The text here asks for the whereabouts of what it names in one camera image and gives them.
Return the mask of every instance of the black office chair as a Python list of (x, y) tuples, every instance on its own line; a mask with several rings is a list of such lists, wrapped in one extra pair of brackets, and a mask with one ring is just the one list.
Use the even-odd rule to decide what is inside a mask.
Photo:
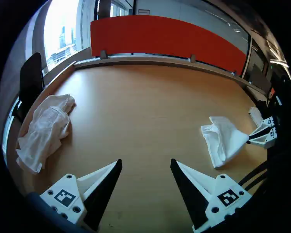
[(21, 123), (24, 121), (30, 107), (44, 89), (42, 62), (40, 53), (33, 54), (22, 66), (19, 81), (19, 100), (12, 116)]

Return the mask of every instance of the red desk divider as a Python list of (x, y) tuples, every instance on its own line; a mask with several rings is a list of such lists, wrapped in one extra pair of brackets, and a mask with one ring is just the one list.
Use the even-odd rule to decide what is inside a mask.
[(240, 75), (246, 55), (204, 28), (159, 16), (120, 16), (91, 22), (92, 55), (146, 52), (202, 61)]

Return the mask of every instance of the skyscraper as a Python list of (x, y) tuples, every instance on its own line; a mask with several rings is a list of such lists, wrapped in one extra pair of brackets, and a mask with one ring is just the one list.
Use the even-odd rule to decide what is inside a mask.
[(65, 41), (65, 26), (61, 28), (61, 35), (59, 36), (59, 46), (60, 48), (63, 48), (66, 46), (66, 41)]
[(74, 43), (74, 28), (71, 29), (71, 43)]

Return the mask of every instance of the white cloth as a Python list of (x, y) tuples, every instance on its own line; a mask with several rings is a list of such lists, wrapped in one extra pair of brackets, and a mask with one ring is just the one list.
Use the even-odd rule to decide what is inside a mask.
[(250, 108), (249, 114), (257, 126), (260, 126), (262, 124), (263, 118), (257, 107)]
[(209, 117), (212, 125), (201, 126), (206, 140), (213, 167), (221, 167), (230, 161), (244, 144), (249, 136), (237, 130), (236, 127), (223, 116)]
[(16, 162), (23, 170), (37, 174), (47, 157), (60, 146), (60, 139), (68, 135), (68, 112), (74, 105), (71, 95), (48, 96), (34, 111), (28, 133), (18, 139)]

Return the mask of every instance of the sky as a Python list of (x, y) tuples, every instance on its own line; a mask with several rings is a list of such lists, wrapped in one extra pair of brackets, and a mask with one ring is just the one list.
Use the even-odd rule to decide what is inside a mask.
[(44, 46), (47, 59), (59, 49), (61, 28), (65, 26), (66, 44), (71, 43), (71, 28), (76, 25), (79, 0), (53, 0), (45, 19)]

